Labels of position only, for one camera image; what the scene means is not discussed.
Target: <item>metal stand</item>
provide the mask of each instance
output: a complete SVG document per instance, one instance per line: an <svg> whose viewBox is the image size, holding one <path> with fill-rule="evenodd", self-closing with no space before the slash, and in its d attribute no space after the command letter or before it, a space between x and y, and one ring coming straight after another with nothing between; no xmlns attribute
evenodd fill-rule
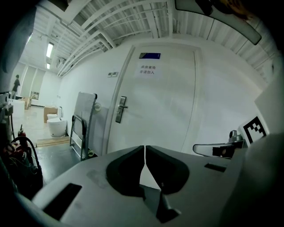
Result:
<svg viewBox="0 0 284 227"><path fill-rule="evenodd" d="M89 135L97 94L79 92L72 116L70 146L81 161L88 159Z"/></svg>
<svg viewBox="0 0 284 227"><path fill-rule="evenodd" d="M72 135L73 135L73 132L74 132L73 126L74 126L75 119L78 119L82 123L82 143L81 143L81 146L75 140L72 140ZM81 161L83 161L85 159L85 157L83 156L84 141L86 140L85 137L86 137L86 124L85 124L84 120L81 119L80 117L78 117L77 115L73 115L72 116L71 135L70 135L70 146L79 155L79 157L81 158ZM76 150L75 147L81 148L80 154L78 153L78 151Z"/></svg>

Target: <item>wooden pallet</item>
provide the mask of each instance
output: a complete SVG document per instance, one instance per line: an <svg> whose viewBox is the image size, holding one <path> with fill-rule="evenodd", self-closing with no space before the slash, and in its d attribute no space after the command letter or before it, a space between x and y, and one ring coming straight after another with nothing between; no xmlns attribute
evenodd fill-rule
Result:
<svg viewBox="0 0 284 227"><path fill-rule="evenodd" d="M60 138L52 138L52 139L41 139L37 140L36 147L46 147L58 144L66 144L69 143L70 137L60 137Z"/></svg>

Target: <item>red fire extinguisher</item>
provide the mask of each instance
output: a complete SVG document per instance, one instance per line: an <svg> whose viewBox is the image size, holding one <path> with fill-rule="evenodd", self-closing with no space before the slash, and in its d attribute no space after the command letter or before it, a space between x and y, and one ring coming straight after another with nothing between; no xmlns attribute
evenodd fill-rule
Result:
<svg viewBox="0 0 284 227"><path fill-rule="evenodd" d="M19 137L27 137L26 133L24 132L23 125L21 125L21 128L20 128L20 130L18 131L18 136L19 136ZM24 149L27 149L27 148L28 148L28 141L26 141L26 140L21 141L21 140L20 140L20 144L22 145L22 147L23 147Z"/></svg>
<svg viewBox="0 0 284 227"><path fill-rule="evenodd" d="M23 125L21 125L21 128L20 130L18 131L18 137L27 137L26 133L24 132L24 129L23 129ZM24 148L24 150L27 152L27 158L29 160L29 162L31 164L33 164L33 160L32 160L32 150L31 148L28 146L28 141L25 140L25 139L20 139L19 138L19 141L20 141L20 144L21 146Z"/></svg>

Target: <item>blue label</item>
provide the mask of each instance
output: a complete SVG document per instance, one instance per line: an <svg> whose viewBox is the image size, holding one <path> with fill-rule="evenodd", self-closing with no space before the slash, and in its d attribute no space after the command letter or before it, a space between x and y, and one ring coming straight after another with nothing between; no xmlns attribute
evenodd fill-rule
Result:
<svg viewBox="0 0 284 227"><path fill-rule="evenodd" d="M141 53L140 59L160 59L161 53Z"/></svg>

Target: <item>sign on door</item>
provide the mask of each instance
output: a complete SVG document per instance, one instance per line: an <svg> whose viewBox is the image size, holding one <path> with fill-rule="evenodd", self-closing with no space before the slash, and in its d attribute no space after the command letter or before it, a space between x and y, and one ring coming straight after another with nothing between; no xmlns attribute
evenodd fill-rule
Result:
<svg viewBox="0 0 284 227"><path fill-rule="evenodd" d="M162 72L157 62L143 62L138 63L137 68L135 71L135 77L142 77L142 78L159 78L161 77Z"/></svg>

